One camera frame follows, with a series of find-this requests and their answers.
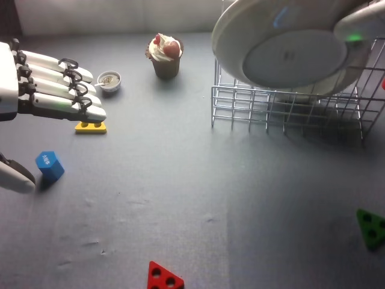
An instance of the red triangle block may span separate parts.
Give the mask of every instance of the red triangle block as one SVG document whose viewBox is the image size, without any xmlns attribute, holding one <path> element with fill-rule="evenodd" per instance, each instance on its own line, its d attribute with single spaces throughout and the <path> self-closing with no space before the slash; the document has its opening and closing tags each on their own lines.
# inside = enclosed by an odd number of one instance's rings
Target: red triangle block
<svg viewBox="0 0 385 289">
<path fill-rule="evenodd" d="M 147 289 L 183 289 L 184 281 L 154 261 L 150 262 Z"/>
</svg>

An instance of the gray table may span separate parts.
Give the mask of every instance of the gray table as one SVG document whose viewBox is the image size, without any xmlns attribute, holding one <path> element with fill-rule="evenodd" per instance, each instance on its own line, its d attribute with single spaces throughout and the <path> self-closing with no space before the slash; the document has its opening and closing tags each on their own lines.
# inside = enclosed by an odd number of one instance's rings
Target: gray table
<svg viewBox="0 0 385 289">
<path fill-rule="evenodd" d="M 385 250 L 365 249 L 355 217 L 385 216 L 384 118 L 366 148 L 212 129 L 210 35 L 177 36 L 186 49 L 168 83 L 144 56 L 150 35 L 22 41 L 95 76 L 117 70 L 123 85 L 99 95 L 107 135 L 32 116 L 0 124 L 1 151 L 35 176 L 44 150 L 66 169 L 35 194 L 0 190 L 0 289 L 141 289 L 150 260 L 186 289 L 384 288 Z"/>
</svg>

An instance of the metal dish rack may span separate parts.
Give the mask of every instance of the metal dish rack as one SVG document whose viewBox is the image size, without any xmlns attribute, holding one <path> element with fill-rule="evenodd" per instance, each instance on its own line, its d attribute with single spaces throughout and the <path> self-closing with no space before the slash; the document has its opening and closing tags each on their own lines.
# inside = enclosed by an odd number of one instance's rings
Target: metal dish rack
<svg viewBox="0 0 385 289">
<path fill-rule="evenodd" d="M 215 60 L 214 85 L 211 88 L 211 125 L 217 119 L 279 126 L 283 133 L 297 127 L 302 133 L 316 129 L 321 134 L 355 131 L 364 141 L 385 107 L 385 38 L 373 42 L 366 67 L 357 81 L 334 95 L 313 95 L 266 90 L 244 84 L 228 76 Z"/>
</svg>

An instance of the black hole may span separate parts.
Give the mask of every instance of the black hole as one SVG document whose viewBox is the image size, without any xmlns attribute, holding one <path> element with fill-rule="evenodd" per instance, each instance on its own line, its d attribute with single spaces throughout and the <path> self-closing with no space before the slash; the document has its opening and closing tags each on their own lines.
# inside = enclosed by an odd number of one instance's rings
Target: black hole
<svg viewBox="0 0 385 289">
<path fill-rule="evenodd" d="M 371 238 L 375 238 L 375 237 L 377 237 L 377 233 L 375 232 L 375 230 L 370 230 L 368 232 L 368 236 Z"/>
<path fill-rule="evenodd" d="M 159 278 L 161 276 L 161 269 L 159 269 L 159 268 L 152 269 L 151 275 L 154 278 Z"/>
<path fill-rule="evenodd" d="M 363 215 L 363 220 L 366 221 L 366 222 L 371 222 L 372 221 L 372 216 L 369 215 L 369 214 L 365 214 Z"/>
<path fill-rule="evenodd" d="M 170 287 L 170 288 L 174 287 L 174 285 L 175 285 L 175 279 L 172 278 L 172 277 L 167 278 L 167 280 L 166 280 L 166 285 L 167 285 L 167 287 Z"/>
</svg>

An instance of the green light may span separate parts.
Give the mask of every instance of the green light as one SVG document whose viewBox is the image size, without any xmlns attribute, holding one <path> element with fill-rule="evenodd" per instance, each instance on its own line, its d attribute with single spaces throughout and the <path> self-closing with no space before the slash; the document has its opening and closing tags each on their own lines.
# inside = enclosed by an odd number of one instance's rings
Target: green light
<svg viewBox="0 0 385 289">
<path fill-rule="evenodd" d="M 349 42 L 353 42 L 353 41 L 361 41 L 363 38 L 360 34 L 352 34 L 352 35 L 349 35 L 346 40 L 349 41 Z"/>
</svg>

